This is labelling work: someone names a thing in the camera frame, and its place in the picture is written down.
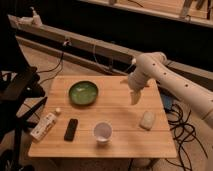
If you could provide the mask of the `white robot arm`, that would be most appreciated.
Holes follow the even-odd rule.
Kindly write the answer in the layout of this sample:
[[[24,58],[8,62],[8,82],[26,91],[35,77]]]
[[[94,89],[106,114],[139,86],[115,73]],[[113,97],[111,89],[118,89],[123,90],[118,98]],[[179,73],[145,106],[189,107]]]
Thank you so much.
[[[169,70],[166,61],[162,52],[142,53],[135,59],[136,68],[127,80],[132,90],[132,103],[138,103],[140,91],[153,78],[213,129],[213,92]]]

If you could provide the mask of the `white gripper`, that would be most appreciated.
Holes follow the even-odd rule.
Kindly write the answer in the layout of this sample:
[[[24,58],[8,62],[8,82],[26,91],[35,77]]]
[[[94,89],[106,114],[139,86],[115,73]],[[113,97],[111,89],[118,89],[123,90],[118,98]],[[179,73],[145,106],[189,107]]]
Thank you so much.
[[[133,90],[130,92],[132,105],[136,105],[139,102],[141,98],[140,90],[144,88],[143,85],[146,84],[148,80],[149,77],[139,70],[135,70],[128,75],[128,86]]]

